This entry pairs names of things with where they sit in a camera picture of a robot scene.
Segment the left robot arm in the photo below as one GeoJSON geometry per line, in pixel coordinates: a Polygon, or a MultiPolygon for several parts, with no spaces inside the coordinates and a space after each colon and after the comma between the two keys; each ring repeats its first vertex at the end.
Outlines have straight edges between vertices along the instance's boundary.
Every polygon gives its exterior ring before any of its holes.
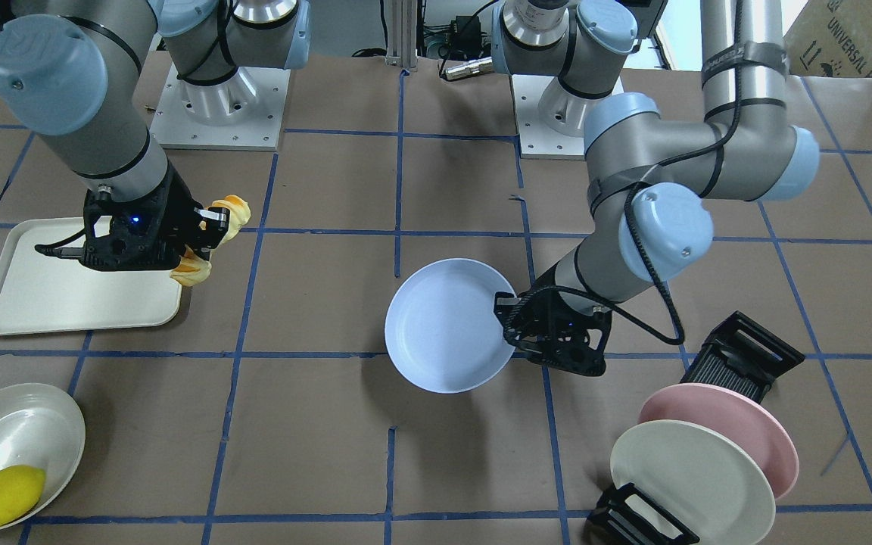
{"type": "Polygon", "coordinates": [[[778,1],[703,1],[699,122],[664,120],[639,92],[615,93],[640,40],[617,1],[505,1],[494,11],[498,73],[554,76],[590,104],[584,159],[594,230],[522,294],[496,294],[503,338],[533,363],[599,376],[613,315],[681,345],[669,280],[706,255],[705,199],[782,201],[819,168],[814,135],[789,124],[778,1]]]}

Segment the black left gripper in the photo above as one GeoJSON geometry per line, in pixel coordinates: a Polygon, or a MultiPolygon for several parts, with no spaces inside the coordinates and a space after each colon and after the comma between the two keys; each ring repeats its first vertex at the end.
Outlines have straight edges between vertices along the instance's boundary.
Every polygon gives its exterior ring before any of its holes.
{"type": "Polygon", "coordinates": [[[494,294],[504,341],[532,363],[587,377],[606,372],[612,301],[566,286],[494,294]]]}

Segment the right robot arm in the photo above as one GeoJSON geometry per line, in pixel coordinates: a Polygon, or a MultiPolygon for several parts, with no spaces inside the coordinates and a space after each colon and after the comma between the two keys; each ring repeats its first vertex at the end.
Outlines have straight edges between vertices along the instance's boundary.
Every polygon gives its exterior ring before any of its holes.
{"type": "Polygon", "coordinates": [[[192,285],[251,210],[234,195],[196,201],[132,106],[154,34],[194,119],[237,120],[260,100],[246,69],[306,65],[310,4],[0,1],[0,98],[87,188],[83,227],[37,253],[104,272],[169,270],[192,285]]]}

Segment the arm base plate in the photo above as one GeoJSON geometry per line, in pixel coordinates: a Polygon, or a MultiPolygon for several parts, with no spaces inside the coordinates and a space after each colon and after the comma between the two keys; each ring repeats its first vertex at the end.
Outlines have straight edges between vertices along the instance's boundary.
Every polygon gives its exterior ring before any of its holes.
{"type": "Polygon", "coordinates": [[[277,151],[291,74],[241,67],[227,82],[194,86],[172,66],[150,133],[165,149],[277,151]]]}
{"type": "Polygon", "coordinates": [[[511,76],[520,156],[530,159],[584,159],[584,118],[598,103],[578,97],[554,76],[511,76]]]}

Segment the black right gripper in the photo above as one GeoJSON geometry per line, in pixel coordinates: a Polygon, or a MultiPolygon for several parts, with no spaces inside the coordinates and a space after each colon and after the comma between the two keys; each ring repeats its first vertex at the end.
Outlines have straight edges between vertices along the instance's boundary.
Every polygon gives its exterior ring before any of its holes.
{"type": "Polygon", "coordinates": [[[80,263],[102,272],[170,270],[188,249],[204,259],[228,234],[232,211],[202,207],[172,164],[152,193],[134,201],[88,191],[80,263]]]}

